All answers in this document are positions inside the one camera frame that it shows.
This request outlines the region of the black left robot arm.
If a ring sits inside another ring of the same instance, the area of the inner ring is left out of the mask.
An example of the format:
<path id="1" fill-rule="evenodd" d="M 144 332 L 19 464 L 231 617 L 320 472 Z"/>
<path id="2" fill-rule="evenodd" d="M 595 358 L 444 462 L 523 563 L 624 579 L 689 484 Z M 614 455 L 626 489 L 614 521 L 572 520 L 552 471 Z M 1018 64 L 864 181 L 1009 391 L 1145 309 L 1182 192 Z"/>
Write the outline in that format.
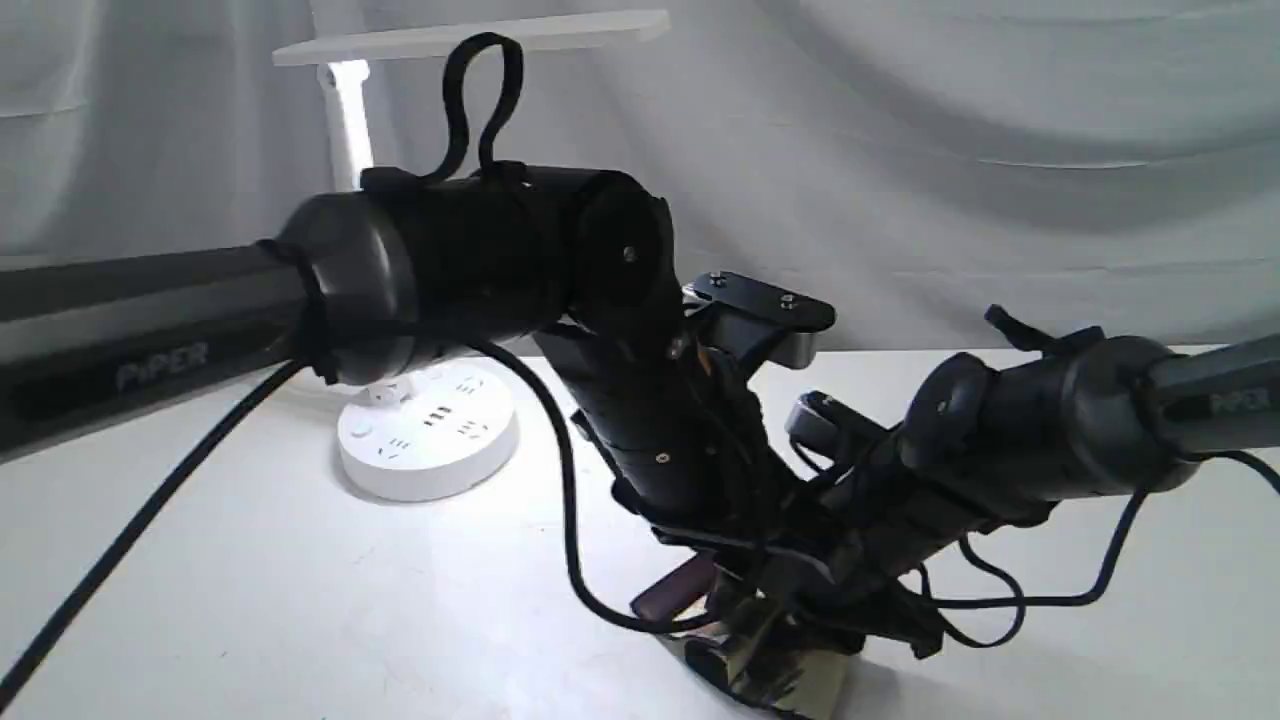
<path id="1" fill-rule="evenodd" d="M 291 360 L 370 386 L 530 336 L 622 500 L 680 539 L 754 550 L 785 474 L 684 301 L 669 205 L 631 176 L 397 176 L 311 197 L 257 243 L 5 270 L 3 459 Z"/>

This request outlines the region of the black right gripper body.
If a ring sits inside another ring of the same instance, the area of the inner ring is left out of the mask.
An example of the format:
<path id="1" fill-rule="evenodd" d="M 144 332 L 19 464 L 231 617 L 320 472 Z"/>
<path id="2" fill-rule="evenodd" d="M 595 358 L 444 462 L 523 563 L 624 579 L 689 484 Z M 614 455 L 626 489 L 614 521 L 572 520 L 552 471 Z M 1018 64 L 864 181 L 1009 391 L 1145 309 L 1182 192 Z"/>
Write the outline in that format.
<path id="1" fill-rule="evenodd" d="M 818 556 L 817 564 L 776 559 L 765 570 L 760 587 L 781 610 L 769 647 L 859 651 L 868 638 L 879 637 L 915 651 L 938 651 L 946 641 L 980 648 L 980 641 L 941 612 L 927 579 L 918 592 L 900 582 L 910 571 L 925 578 L 925 562 L 950 546 L 1010 591 L 1002 606 L 1014 611 L 1012 623 L 986 647 L 1005 644 L 1020 632 L 1024 589 L 979 557 L 969 537 L 1038 527 L 1050 516 L 1050 501 L 991 473 L 915 473 L 901 464 L 897 439 L 896 432 L 882 430 L 854 464 L 835 469 L 838 482 L 828 474 L 803 480 L 777 454 L 760 455 L 762 516 L 771 521 L 772 538 Z"/>

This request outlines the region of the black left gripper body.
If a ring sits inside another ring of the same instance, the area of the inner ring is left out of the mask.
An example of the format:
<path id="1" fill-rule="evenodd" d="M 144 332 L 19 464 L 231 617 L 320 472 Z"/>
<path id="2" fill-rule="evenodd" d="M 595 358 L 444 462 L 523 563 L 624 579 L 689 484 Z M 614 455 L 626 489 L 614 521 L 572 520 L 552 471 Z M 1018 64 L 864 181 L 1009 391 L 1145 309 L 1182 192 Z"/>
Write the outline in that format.
<path id="1" fill-rule="evenodd" d="M 748 382 L 791 336 L 763 320 L 561 322 L 534 341 L 622 506 L 660 541 L 774 559 L 801 552 L 801 489 Z"/>

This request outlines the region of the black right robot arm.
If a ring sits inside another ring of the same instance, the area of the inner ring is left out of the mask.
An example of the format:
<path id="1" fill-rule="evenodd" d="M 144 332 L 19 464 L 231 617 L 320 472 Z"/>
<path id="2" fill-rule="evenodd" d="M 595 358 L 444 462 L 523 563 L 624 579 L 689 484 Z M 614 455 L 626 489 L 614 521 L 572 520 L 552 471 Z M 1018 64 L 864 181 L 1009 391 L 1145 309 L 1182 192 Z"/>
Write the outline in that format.
<path id="1" fill-rule="evenodd" d="M 829 578 L 796 582 L 801 623 L 859 647 L 868 635 L 934 653 L 943 638 L 977 647 L 945 612 L 1070 609 L 1106 592 L 1137 512 L 1225 457 L 1271 486 L 1254 451 L 1277 446 L 1277 337 L 1178 354 L 1097 325 L 1052 337 L 993 305 L 987 322 L 1036 360 L 1001 370 L 955 354 L 883 427 L 818 391 L 787 420 L 791 445 L 829 460 L 818 501 L 852 546 Z M 972 547 L 975 533 L 1043 524 L 1062 502 L 1124 496 L 1092 585 L 1029 594 Z"/>

